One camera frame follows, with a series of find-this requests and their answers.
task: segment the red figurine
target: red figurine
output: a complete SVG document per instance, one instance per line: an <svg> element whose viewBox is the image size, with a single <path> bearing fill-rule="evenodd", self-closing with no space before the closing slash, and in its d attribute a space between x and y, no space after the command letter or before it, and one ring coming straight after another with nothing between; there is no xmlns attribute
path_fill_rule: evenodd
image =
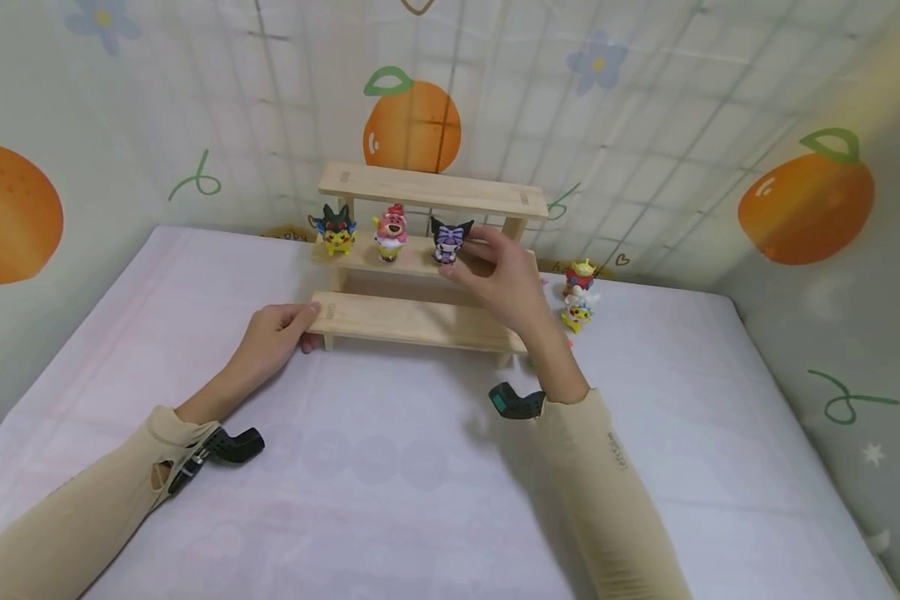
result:
<svg viewBox="0 0 900 600"><path fill-rule="evenodd" d="M567 270L567 283L563 286L563 296L568 296L575 285L580 286L583 291L589 290L596 276L597 268L590 264L589 258L571 262Z"/></svg>

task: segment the human arm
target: human arm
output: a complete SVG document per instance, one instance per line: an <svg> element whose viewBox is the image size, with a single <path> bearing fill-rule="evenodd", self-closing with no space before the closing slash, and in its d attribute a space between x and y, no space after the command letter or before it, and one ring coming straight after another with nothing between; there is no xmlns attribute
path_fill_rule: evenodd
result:
<svg viewBox="0 0 900 600"><path fill-rule="evenodd" d="M475 227L464 250L496 267L478 277L463 261L440 273L467 287L524 341L546 393L533 435L562 497L603 600L683 600L690 592L650 494L613 431L553 318L533 255L492 227Z"/></svg>
<svg viewBox="0 0 900 600"><path fill-rule="evenodd" d="M177 407L158 406L126 442L65 482L0 534L0 600L76 600L221 421L280 370L318 308L256 311L227 366Z"/></svg>

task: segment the white sheet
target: white sheet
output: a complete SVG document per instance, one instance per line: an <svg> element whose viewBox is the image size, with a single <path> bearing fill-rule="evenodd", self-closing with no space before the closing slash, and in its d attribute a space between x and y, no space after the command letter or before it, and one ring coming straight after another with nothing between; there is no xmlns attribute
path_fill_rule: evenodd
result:
<svg viewBox="0 0 900 600"><path fill-rule="evenodd" d="M0 530L196 391L253 310L325 285L309 253L156 229L1 425ZM596 286L574 350L695 598L892 598L728 299ZM85 598L590 598L527 424L487 399L536 380L493 362L345 339L296 356L227 424L259 428L264 453L204 468Z"/></svg>

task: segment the shelf tier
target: shelf tier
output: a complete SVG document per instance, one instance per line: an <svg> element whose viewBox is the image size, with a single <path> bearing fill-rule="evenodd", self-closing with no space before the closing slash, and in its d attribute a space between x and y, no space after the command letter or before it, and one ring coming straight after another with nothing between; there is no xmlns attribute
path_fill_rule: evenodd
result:
<svg viewBox="0 0 900 600"><path fill-rule="evenodd" d="M377 245L373 241L372 232L358 232L356 241L350 250L350 254L337 252L330 255L323 246L323 240L318 239L313 244L310 254L311 260L316 264L334 266L342 269L357 271L374 271L377 273L408 274L425 278L438 278L440 273L438 266L431 254L433 253L433 240L429 237L407 236L407 245L402 248L393 262L384 262L377 252ZM471 257L466 252L457 255L457 259L467 264L471 271L480 276L488 276L493 273L493 265L481 258Z"/></svg>
<svg viewBox="0 0 900 600"><path fill-rule="evenodd" d="M541 221L548 215L547 202L539 187L484 182L432 172L328 162L318 189L321 194L339 198L444 208L509 219Z"/></svg>
<svg viewBox="0 0 900 600"><path fill-rule="evenodd" d="M385 342L526 354L513 331L501 326L482 308L392 297L315 292L322 310L309 331Z"/></svg>

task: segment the pink bear figurine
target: pink bear figurine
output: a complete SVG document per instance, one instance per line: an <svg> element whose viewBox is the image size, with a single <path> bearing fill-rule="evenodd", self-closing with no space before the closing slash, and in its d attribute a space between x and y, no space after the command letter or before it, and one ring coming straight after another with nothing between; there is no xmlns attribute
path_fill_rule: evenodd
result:
<svg viewBox="0 0 900 600"><path fill-rule="evenodd" d="M384 262L393 262L407 242L407 219L403 216L403 204L393 204L387 209L382 219L373 217L373 226L377 229L373 241L377 243L377 251Z"/></svg>

